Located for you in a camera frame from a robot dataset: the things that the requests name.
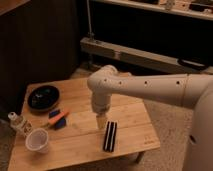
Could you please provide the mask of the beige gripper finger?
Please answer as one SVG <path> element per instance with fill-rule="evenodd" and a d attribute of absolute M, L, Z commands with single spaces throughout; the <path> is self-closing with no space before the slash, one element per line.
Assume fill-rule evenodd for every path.
<path fill-rule="evenodd" d="M 99 129 L 104 129 L 107 122 L 107 116 L 105 114 L 96 116 L 97 126 Z"/>

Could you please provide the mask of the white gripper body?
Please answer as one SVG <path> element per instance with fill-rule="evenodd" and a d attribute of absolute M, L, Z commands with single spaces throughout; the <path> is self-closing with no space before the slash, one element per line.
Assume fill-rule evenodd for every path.
<path fill-rule="evenodd" d="M 98 115 L 106 114 L 110 109 L 111 96 L 109 94 L 93 93 L 91 105 L 94 113 Z"/>

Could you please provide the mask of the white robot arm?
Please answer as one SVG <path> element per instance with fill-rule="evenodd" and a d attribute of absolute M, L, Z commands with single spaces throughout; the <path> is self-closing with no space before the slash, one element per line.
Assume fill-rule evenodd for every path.
<path fill-rule="evenodd" d="M 193 110 L 182 171 L 213 171 L 213 75 L 169 74 L 122 77 L 106 65 L 88 77 L 91 106 L 105 115 L 111 96 L 120 94 Z"/>

